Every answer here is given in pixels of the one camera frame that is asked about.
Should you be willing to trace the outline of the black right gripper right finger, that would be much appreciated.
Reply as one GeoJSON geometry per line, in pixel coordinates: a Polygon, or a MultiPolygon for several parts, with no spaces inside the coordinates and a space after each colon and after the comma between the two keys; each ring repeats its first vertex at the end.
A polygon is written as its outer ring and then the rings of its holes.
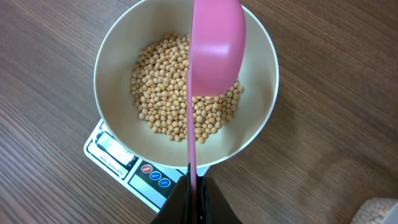
{"type": "Polygon", "coordinates": [[[242,224],[212,177],[198,177],[197,215],[200,224],[242,224]]]}

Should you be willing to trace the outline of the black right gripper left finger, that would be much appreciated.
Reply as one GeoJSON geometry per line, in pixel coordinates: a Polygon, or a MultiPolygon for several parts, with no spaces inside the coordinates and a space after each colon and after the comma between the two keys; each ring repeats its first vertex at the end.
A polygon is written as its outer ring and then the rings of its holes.
{"type": "Polygon", "coordinates": [[[150,224],[191,224],[192,200],[190,164],[186,175],[179,178],[173,191],[150,224]]]}

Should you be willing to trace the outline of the pink plastic measuring scoop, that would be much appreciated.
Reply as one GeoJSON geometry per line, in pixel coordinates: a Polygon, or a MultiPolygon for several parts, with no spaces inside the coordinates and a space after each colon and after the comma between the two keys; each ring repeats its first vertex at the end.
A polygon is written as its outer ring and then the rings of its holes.
{"type": "Polygon", "coordinates": [[[187,152],[191,193],[197,192],[194,96],[226,93],[238,78],[246,20],[238,0],[194,0],[187,76],[187,152]]]}

